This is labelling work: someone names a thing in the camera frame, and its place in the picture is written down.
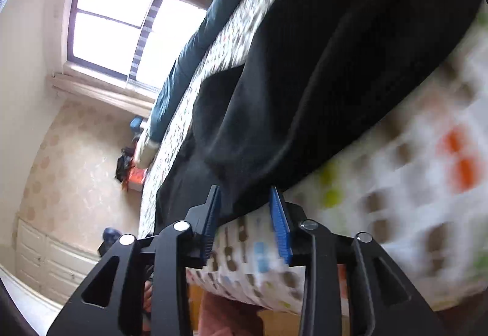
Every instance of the person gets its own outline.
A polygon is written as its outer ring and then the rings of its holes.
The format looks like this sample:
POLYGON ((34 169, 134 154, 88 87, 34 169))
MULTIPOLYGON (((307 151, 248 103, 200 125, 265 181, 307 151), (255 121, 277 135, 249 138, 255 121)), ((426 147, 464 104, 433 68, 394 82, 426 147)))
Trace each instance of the person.
MULTIPOLYGON (((144 284, 142 308, 151 313, 152 283, 144 284)), ((230 300, 204 291, 198 316, 199 336, 263 336, 263 320, 258 316, 260 306, 230 300)), ((142 323, 143 334, 151 331, 147 317, 142 323)))

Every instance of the shoe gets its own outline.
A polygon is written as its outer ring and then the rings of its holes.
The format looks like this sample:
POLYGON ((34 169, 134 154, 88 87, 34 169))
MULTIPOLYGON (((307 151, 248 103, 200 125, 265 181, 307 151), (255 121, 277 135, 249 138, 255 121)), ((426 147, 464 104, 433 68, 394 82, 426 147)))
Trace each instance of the shoe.
POLYGON ((107 249, 110 248, 115 242, 122 236, 122 233, 113 227, 107 227, 103 231, 103 242, 106 244, 107 249))

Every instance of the window sill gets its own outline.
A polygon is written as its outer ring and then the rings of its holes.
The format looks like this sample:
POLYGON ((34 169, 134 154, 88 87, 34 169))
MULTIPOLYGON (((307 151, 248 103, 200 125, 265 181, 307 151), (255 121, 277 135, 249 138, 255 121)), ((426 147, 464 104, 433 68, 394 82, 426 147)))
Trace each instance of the window sill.
POLYGON ((158 97, 158 94, 153 91, 131 86, 130 84, 127 84, 126 81, 121 81, 115 77, 77 65, 74 62, 68 61, 64 63, 63 74, 84 80, 97 88, 107 89, 109 91, 152 103, 154 103, 158 97))
POLYGON ((153 101, 134 98, 114 90, 101 88, 100 86, 96 87, 84 79, 69 76, 64 73, 48 76, 47 79, 57 91, 96 99, 144 118, 150 116, 153 108, 153 101))

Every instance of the floor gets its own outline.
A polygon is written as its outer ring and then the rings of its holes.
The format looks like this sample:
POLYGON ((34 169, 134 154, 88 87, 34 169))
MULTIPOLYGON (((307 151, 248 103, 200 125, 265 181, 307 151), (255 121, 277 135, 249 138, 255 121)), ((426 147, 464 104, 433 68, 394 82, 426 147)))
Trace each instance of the floor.
POLYGON ((20 313, 39 336, 47 330, 61 310, 61 306, 39 295, 0 266, 0 279, 20 313))
POLYGON ((38 150, 19 216, 39 231, 96 252, 103 229, 137 235, 141 193, 114 178, 130 145, 133 115, 100 102, 67 100, 38 150))

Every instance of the orange object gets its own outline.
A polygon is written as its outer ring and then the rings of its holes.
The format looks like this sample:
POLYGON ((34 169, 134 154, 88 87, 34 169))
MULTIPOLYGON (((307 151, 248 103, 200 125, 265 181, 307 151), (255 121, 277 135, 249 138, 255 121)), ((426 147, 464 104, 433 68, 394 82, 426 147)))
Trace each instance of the orange object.
POLYGON ((443 147, 451 154, 459 153, 466 145, 466 134, 460 126, 454 127, 443 139, 443 147))
POLYGON ((480 171, 474 157, 463 157, 452 167, 452 181, 457 193, 471 190, 480 182, 480 171))
POLYGON ((341 298, 348 299, 346 265, 338 264, 337 270, 339 272, 339 290, 341 291, 341 298))
POLYGON ((127 188, 142 191, 145 179, 146 170, 141 170, 140 168, 133 166, 129 171, 129 177, 127 178, 127 188))

